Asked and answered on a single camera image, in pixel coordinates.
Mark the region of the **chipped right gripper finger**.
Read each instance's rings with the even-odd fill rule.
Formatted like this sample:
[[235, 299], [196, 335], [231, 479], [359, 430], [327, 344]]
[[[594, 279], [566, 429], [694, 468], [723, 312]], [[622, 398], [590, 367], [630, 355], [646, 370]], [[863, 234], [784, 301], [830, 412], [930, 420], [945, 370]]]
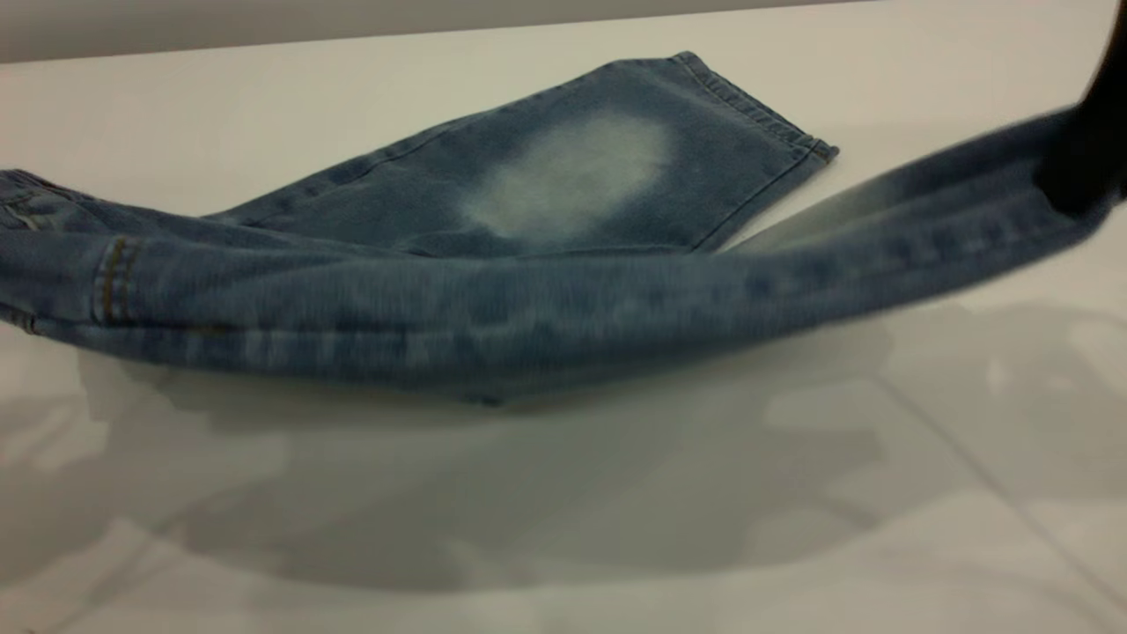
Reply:
[[1035, 184], [1055, 211], [1082, 217], [1119, 200], [1126, 181], [1124, 104], [1082, 104], [1042, 157]]

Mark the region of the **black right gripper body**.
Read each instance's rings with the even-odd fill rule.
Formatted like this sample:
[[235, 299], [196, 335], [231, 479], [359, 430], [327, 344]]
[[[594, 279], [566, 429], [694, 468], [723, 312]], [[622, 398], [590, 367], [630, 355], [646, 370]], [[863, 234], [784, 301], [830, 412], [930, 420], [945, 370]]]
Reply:
[[1081, 105], [1086, 111], [1122, 111], [1126, 104], [1126, 1], [1116, 5], [1103, 59]]

